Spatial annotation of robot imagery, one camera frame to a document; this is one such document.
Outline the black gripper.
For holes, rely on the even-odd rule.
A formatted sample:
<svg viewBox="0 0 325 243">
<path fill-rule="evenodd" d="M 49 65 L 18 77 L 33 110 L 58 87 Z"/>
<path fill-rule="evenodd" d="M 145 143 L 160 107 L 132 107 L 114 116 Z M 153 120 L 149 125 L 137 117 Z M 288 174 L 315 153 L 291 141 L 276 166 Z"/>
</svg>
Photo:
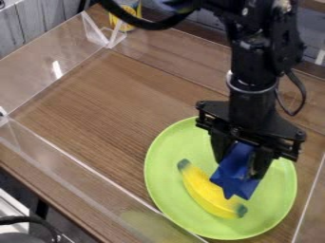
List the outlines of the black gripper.
<svg viewBox="0 0 325 243">
<path fill-rule="evenodd" d="M 231 121 L 229 103 L 200 101 L 196 104 L 199 118 L 196 126 L 212 136 L 213 154 L 221 162 L 236 141 L 257 146 L 249 159 L 249 177 L 263 179 L 272 161 L 279 158 L 299 160 L 307 132 L 273 111 L 263 125 L 244 127 Z"/>
</svg>

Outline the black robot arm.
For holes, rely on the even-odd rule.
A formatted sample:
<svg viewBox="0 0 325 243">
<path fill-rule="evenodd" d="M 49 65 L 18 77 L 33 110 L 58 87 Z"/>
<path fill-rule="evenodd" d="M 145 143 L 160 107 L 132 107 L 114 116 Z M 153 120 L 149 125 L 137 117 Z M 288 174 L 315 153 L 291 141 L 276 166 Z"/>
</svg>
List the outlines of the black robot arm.
<svg viewBox="0 0 325 243">
<path fill-rule="evenodd" d="M 253 147 L 244 163 L 245 175 L 261 179 L 272 160 L 299 159 L 307 133 L 279 114 L 283 105 L 279 82 L 287 76 L 301 91 L 307 88 L 292 72 L 301 62 L 306 44 L 297 27 L 297 0 L 157 0 L 173 15 L 148 21 L 125 10 L 117 0 L 101 0 L 102 7 L 128 24 L 146 30 L 177 26 L 197 10 L 221 19 L 232 47 L 232 68 L 227 102 L 197 104 L 197 126 L 212 135 L 213 153 L 223 167 L 237 142 Z"/>
</svg>

